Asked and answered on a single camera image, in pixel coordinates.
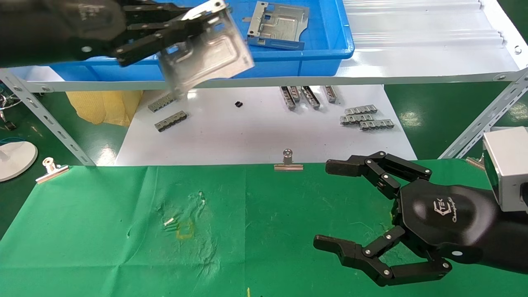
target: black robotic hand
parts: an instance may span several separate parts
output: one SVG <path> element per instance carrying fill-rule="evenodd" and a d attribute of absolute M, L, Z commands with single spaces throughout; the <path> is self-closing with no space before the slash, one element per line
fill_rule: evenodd
<path fill-rule="evenodd" d="M 444 258 L 528 274 L 528 214 L 502 212 L 492 191 L 429 182 L 431 170 L 378 152 L 328 160 L 326 172 L 366 177 L 394 200 L 394 228 L 363 247 L 317 235 L 314 247 L 335 253 L 379 286 L 439 280 L 451 271 Z M 390 174 L 409 181 L 404 187 Z M 389 267 L 379 257 L 399 242 L 427 261 Z"/>
<path fill-rule="evenodd" d="M 152 0 L 0 0 L 0 67 L 96 56 L 127 66 L 201 34 L 210 16 L 189 19 L 189 10 Z"/>

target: yellow stain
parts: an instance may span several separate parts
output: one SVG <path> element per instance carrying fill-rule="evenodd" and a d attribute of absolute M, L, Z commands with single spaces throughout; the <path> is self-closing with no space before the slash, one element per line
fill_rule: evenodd
<path fill-rule="evenodd" d="M 181 234 L 182 225 L 184 227 L 187 227 L 188 233 Z M 189 239 L 189 238 L 193 238 L 193 236 L 194 236 L 194 224 L 191 220 L 188 220 L 187 222 L 182 223 L 182 224 L 178 224 L 178 226 L 176 227 L 176 238 Z"/>

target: white lamp base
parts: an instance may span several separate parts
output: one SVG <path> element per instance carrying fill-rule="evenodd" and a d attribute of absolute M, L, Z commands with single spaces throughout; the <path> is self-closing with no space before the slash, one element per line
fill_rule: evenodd
<path fill-rule="evenodd" d="M 27 141 L 10 142 L 0 146 L 0 182 L 10 180 L 26 171 L 36 160 L 38 150 Z"/>

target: white shelf surface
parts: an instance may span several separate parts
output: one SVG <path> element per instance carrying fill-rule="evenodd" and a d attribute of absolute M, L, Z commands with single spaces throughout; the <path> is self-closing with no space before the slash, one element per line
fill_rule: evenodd
<path fill-rule="evenodd" d="M 496 0 L 343 0 L 356 49 L 333 77 L 212 80 L 201 88 L 492 81 L 528 66 L 528 47 Z M 30 91 L 165 89 L 164 81 L 64 81 L 14 70 Z M 506 80 L 517 80 L 514 75 Z"/>
<path fill-rule="evenodd" d="M 295 163 L 346 160 L 352 154 L 386 151 L 407 160 L 416 155 L 401 128 L 383 86 L 339 86 L 339 100 L 330 104 L 320 87 L 313 91 L 321 108 L 313 110 L 305 99 L 289 111 L 278 87 L 195 89 L 188 100 L 174 102 L 156 113 L 147 105 L 160 91 L 144 94 L 117 156 L 117 166 L 216 165 L 282 162 L 284 149 L 292 149 Z M 234 103 L 243 106 L 237 108 Z M 339 116 L 353 106 L 375 104 L 376 119 L 391 119 L 391 130 L 363 132 L 341 126 Z M 180 110 L 189 117 L 158 132 L 154 124 Z"/>

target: metal box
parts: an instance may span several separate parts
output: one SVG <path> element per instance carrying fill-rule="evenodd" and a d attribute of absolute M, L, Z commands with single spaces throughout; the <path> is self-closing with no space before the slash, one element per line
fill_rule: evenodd
<path fill-rule="evenodd" d="M 528 132 L 524 127 L 484 133 L 484 166 L 502 211 L 527 211 Z"/>

